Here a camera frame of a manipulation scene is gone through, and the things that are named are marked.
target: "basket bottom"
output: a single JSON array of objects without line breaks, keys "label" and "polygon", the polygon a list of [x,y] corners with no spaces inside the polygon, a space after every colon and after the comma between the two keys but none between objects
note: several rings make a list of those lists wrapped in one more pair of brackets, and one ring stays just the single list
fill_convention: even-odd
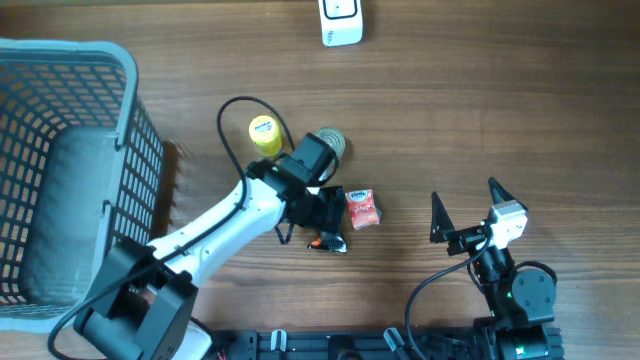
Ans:
[{"label": "basket bottom", "polygon": [[113,128],[76,127],[59,135],[47,158],[19,286],[29,304],[73,305],[92,280],[102,203],[112,177]]}]

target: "blue-gray crate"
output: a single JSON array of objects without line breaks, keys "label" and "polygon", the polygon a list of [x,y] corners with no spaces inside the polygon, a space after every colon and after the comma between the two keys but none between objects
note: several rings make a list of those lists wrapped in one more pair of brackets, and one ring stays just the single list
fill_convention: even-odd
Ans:
[{"label": "blue-gray crate", "polygon": [[0,39],[0,330],[48,332],[109,247],[147,243],[163,148],[112,43]]}]

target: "wooden table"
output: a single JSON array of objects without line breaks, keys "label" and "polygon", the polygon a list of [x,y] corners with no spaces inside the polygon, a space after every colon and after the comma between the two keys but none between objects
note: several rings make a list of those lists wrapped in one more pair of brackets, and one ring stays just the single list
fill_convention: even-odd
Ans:
[{"label": "wooden table", "polygon": [[[363,5],[364,41],[335,49],[321,43],[314,1],[2,9],[0,36],[109,40],[132,52],[139,94],[177,159],[176,188],[159,209],[169,231],[237,181],[213,124],[228,98],[268,101],[295,139],[324,126],[344,132],[332,183],[372,188],[382,224],[347,231],[346,256],[306,250],[308,231],[288,246],[273,233],[256,239],[200,290],[194,313],[212,328],[402,324],[416,284],[463,260],[429,243],[430,193],[471,226],[491,205],[495,176],[531,210],[516,261],[558,271],[567,359],[637,358],[640,7]],[[247,126],[263,112],[238,104],[225,114],[243,164],[257,157]],[[487,309],[460,271],[428,287],[413,313],[417,325],[469,325]],[[0,359],[48,357],[45,336],[0,339]],[[69,331],[59,344],[97,355]]]}]

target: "plastic basket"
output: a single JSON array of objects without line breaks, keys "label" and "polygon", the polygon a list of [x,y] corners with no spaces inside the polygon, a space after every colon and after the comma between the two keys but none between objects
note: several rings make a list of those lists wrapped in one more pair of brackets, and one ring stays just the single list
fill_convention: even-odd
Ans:
[{"label": "plastic basket", "polygon": [[163,148],[137,84],[112,43],[0,39],[0,330],[50,331],[114,240],[148,242]]}]

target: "yellow can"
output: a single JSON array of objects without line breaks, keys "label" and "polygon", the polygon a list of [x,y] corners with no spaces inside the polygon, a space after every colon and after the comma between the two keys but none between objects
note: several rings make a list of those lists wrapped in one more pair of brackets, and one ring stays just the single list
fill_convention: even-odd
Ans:
[{"label": "yellow can", "polygon": [[280,124],[268,115],[261,115],[251,121],[249,136],[256,144],[256,150],[265,157],[274,157],[282,148]]}]

